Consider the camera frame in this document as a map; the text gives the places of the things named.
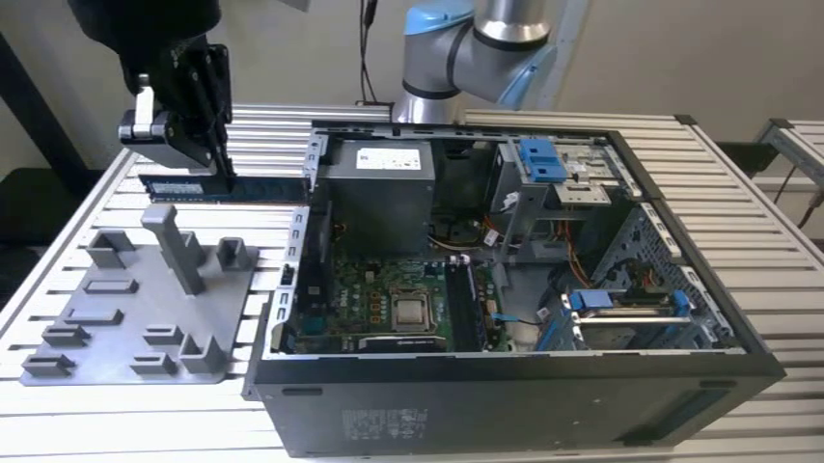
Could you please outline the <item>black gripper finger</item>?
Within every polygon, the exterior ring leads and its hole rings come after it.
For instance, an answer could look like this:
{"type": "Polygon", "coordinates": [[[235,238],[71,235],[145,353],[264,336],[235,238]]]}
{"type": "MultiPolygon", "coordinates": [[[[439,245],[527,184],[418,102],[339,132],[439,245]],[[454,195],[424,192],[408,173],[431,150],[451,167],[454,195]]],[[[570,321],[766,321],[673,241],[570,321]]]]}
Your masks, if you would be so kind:
{"type": "Polygon", "coordinates": [[[227,125],[232,121],[228,48],[219,43],[189,43],[165,51],[159,63],[157,100],[164,113],[165,143],[177,152],[180,167],[204,169],[227,192],[235,173],[227,154],[227,125]]]}

